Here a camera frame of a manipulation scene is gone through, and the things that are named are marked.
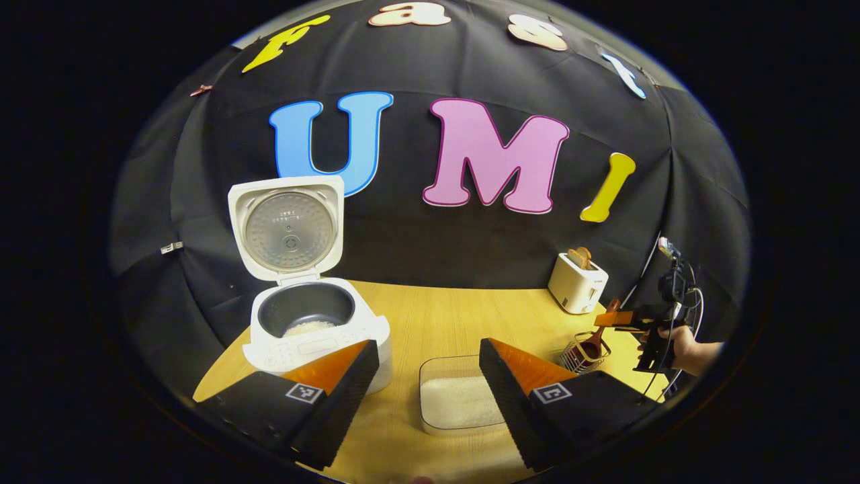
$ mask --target clear plastic container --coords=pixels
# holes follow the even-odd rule
[[[462,436],[506,428],[478,355],[425,361],[418,370],[418,393],[428,434]]]

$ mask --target foam letter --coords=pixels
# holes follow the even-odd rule
[[[266,64],[268,61],[278,57],[282,52],[280,50],[281,46],[289,46],[292,43],[295,43],[297,40],[304,37],[305,34],[310,30],[311,25],[319,25],[325,21],[327,21],[330,16],[320,16],[311,21],[307,21],[301,25],[297,25],[293,28],[288,28],[287,30],[281,32],[280,34],[275,35],[272,39],[269,40],[268,44],[263,47],[263,50],[257,54],[254,60],[251,61],[250,64],[246,65],[244,69],[242,69],[242,73],[250,71],[254,69],[258,65]]]
[[[562,31],[551,23],[541,22],[529,16],[512,15],[507,18],[511,25],[507,30],[514,37],[555,51],[567,50],[568,44],[561,39]]]
[[[603,186],[594,197],[594,202],[588,207],[583,208],[580,214],[580,219],[586,222],[602,222],[609,218],[609,207],[621,191],[624,180],[630,176],[630,173],[636,171],[636,163],[633,158],[621,154],[613,153],[609,157],[609,175],[606,175],[606,180],[603,181]]]
[[[489,112],[479,102],[439,99],[430,105],[430,111],[442,120],[442,140],[436,181],[424,189],[425,202],[445,207],[468,202],[470,193],[463,188],[468,164],[484,205],[493,203],[517,175],[513,190],[505,195],[505,207],[527,214],[552,209],[550,188],[558,150],[570,135],[567,126],[545,116],[532,116],[504,146]]]
[[[632,90],[634,94],[636,94],[642,99],[645,99],[645,91],[641,90],[639,86],[637,86],[636,83],[633,82],[633,79],[636,78],[633,72],[630,72],[630,69],[624,67],[624,64],[622,64],[620,60],[615,59],[608,53],[604,53],[601,55],[604,59],[612,62],[612,67],[615,67],[615,72],[617,72],[618,75],[621,76],[621,80],[624,81],[625,84],[627,84],[627,87],[630,88],[630,90]]]
[[[275,110],[269,124],[275,128],[275,163],[279,177],[340,175],[344,196],[360,192],[376,175],[379,160],[379,122],[382,111],[394,102],[387,92],[357,92],[337,103],[349,114],[349,158],[338,171],[319,171],[310,157],[310,131],[323,104],[304,101]]]
[[[445,7],[438,3],[408,2],[389,5],[379,9],[382,14],[371,17],[369,23],[375,27],[389,25],[442,25],[451,21],[445,16]]]

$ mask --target letter m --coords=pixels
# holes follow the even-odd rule
[[[504,146],[487,108],[479,102],[439,99],[430,112],[442,120],[442,140],[436,181],[424,189],[425,202],[443,207],[466,204],[471,196],[463,187],[468,165],[482,204],[495,202],[517,175],[513,190],[505,195],[505,207],[527,214],[552,209],[550,188],[558,150],[570,135],[567,126],[532,116]]]

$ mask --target inner lid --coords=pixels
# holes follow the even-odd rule
[[[318,194],[284,189],[249,210],[244,244],[264,267],[294,272],[323,260],[335,244],[335,235],[335,215]]]

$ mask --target blue letter u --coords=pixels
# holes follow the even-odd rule
[[[310,158],[311,123],[323,111],[323,104],[304,101],[275,110],[269,116],[274,126],[274,158],[279,177],[340,175],[344,196],[360,192],[376,175],[379,158],[379,118],[394,103],[387,92],[357,92],[337,103],[349,114],[349,159],[338,171],[319,171]]]

